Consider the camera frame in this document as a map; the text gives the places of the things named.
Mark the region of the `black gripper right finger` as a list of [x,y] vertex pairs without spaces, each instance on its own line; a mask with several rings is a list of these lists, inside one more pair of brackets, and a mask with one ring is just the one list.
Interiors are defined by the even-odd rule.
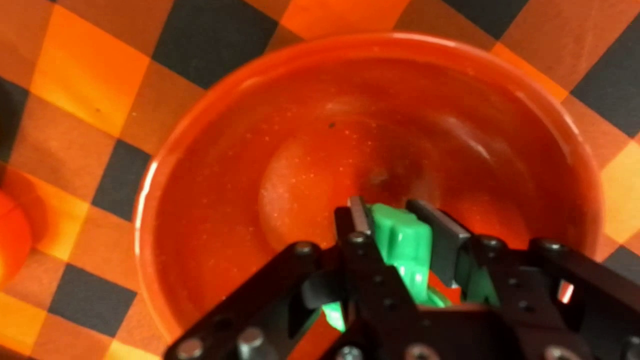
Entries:
[[432,232],[430,273],[443,310],[532,315],[532,269],[525,250],[511,248],[496,237],[475,234],[450,215],[424,200],[408,200],[407,209]]

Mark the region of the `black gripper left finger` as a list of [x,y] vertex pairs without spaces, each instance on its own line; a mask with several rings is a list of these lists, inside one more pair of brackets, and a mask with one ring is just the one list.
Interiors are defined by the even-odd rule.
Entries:
[[362,198],[335,213],[336,245],[320,250],[294,242],[287,257],[297,280],[287,300],[287,341],[294,351],[326,302],[338,302],[346,331],[323,355],[332,360],[416,360],[426,351],[420,315],[401,275],[388,266],[374,241],[374,220]]

